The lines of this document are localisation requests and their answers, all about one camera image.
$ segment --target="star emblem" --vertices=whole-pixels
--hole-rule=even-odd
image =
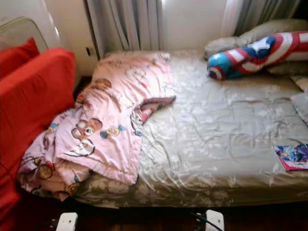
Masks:
[[[251,47],[252,49],[254,49],[256,53],[258,53],[259,50],[269,49],[270,45],[266,43],[267,40],[268,40],[268,37],[265,37],[257,42],[254,42],[248,45],[248,47]]]

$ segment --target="silver comforter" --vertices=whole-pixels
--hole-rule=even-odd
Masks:
[[[288,78],[218,82],[202,51],[171,53],[178,89],[145,123],[139,178],[127,186],[92,173],[75,198],[102,207],[231,206],[308,199],[308,172],[286,172],[274,145],[308,142]]]

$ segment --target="wall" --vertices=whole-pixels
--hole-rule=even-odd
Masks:
[[[83,0],[0,0],[1,18],[21,16],[38,25],[49,48],[65,47],[75,53],[75,85],[81,76],[92,75],[97,58],[86,52],[86,47],[94,46]]]
[[[0,17],[11,19],[25,16],[39,27],[48,47],[63,46],[42,0],[0,0]]]
[[[45,0],[48,10],[66,46],[75,53],[82,76],[92,76],[97,63],[94,53],[88,56],[86,47],[94,48],[83,0]]]
[[[163,0],[165,48],[197,49],[220,37],[227,0]]]

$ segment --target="electrical cord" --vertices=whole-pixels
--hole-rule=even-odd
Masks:
[[[205,219],[204,217],[196,214],[196,213],[190,213],[192,215],[194,215],[195,217],[198,217],[199,219],[203,220],[205,223],[209,223],[211,226],[213,226],[215,229],[217,229],[218,231],[223,231],[220,227],[218,227],[217,225],[213,224],[212,222],[210,222],[209,220]]]
[[[40,231],[43,228],[49,227],[50,230],[55,230],[57,228],[59,219],[52,219],[51,222],[37,224],[35,231]]]

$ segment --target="comic book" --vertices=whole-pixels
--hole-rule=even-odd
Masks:
[[[308,169],[308,144],[275,146],[274,150],[287,171]]]

